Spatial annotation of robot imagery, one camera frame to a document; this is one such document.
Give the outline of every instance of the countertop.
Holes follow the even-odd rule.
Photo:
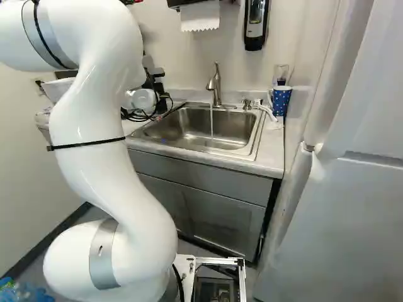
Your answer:
[[[171,92],[175,102],[174,105],[186,102],[204,102],[211,101],[211,94],[200,93],[194,91],[173,91]],[[233,92],[230,94],[223,94],[223,103],[234,104],[231,102],[234,99],[242,99],[242,96],[250,98],[262,98],[267,92]],[[50,109],[46,109],[43,113],[37,114],[37,127],[39,129],[48,129],[47,120],[50,114]],[[132,121],[122,121],[123,131],[127,136],[127,147],[132,150],[148,152],[152,154],[159,154],[163,156],[173,157],[177,159],[188,160],[200,164],[212,165],[215,167],[222,167],[235,171],[255,174],[258,176],[271,177],[281,179],[284,171],[284,149],[283,149],[283,120],[279,118],[278,123],[273,123],[266,115],[264,127],[261,134],[258,152],[255,161],[235,159],[232,157],[225,157],[215,154],[208,154],[199,151],[187,150],[182,148],[170,147],[167,145],[159,145],[152,142],[147,142],[139,138],[133,138],[129,135],[136,129],[149,123],[135,123]]]
[[[147,123],[148,122],[134,123],[131,121],[123,121],[122,125],[125,134],[129,135]],[[256,174],[259,176],[281,179],[284,171],[284,127],[282,125],[282,119],[279,119],[278,123],[273,123],[269,117],[266,116],[255,161],[234,159],[231,157],[170,147],[167,145],[159,145],[133,137],[127,137],[126,143],[127,147],[132,150],[159,154],[200,164],[212,165],[214,167],[222,167],[235,171]]]

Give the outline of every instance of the refrigerator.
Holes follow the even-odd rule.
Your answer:
[[[307,1],[264,302],[403,301],[403,1]]]

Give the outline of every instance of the sink basin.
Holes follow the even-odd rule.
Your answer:
[[[131,136],[171,147],[255,160],[256,137],[260,139],[264,119],[261,111],[214,108],[212,118],[211,129],[209,105],[185,103]]]

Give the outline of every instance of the floor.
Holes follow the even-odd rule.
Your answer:
[[[103,211],[101,211],[97,208],[92,208],[82,218],[79,219],[77,224],[83,223],[86,221],[103,219],[107,216],[108,215],[106,213],[104,213]],[[199,247],[196,247],[196,246],[194,246],[188,242],[182,241],[182,240],[179,241],[178,253],[195,255],[195,256],[199,256],[199,257],[219,257],[207,250],[203,250]],[[59,296],[58,294],[53,292],[47,286],[47,283],[45,281],[45,278],[44,278],[43,272],[42,272],[43,258],[44,258],[44,254],[41,255],[40,257],[38,257],[36,259],[36,261],[29,268],[27,268],[27,270],[24,273],[22,273],[22,275],[20,276],[18,281],[19,282],[30,282],[30,283],[34,284],[36,287],[45,288],[47,290],[47,292],[56,299],[56,302],[71,302],[72,300]],[[247,279],[246,279],[247,302],[255,302],[256,300],[252,298],[252,289],[253,289],[254,281],[256,280],[257,273],[256,273],[255,269],[248,267],[246,270],[246,274],[247,274]]]

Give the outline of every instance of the running water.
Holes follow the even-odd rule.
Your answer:
[[[213,145],[213,104],[210,102],[210,144]]]

